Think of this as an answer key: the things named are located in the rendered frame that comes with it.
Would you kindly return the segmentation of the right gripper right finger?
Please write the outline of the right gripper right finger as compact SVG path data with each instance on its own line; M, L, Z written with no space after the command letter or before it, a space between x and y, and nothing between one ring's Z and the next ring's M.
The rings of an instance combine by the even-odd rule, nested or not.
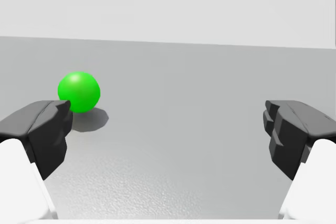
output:
M279 219L336 220L336 120L294 100L265 107L271 160L292 181Z

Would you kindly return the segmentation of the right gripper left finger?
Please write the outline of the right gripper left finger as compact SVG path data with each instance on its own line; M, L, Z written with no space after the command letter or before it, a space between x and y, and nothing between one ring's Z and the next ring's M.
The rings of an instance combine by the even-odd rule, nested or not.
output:
M36 101L0 120L0 220L57 219L44 183L64 161L69 101Z

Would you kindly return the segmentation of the glossy round ball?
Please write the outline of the glossy round ball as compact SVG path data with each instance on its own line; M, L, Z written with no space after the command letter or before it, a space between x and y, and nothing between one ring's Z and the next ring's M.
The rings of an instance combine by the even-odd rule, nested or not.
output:
M89 73L75 71L65 75L58 84L58 98L70 101L70 110L86 113L98 103L101 90L96 79Z

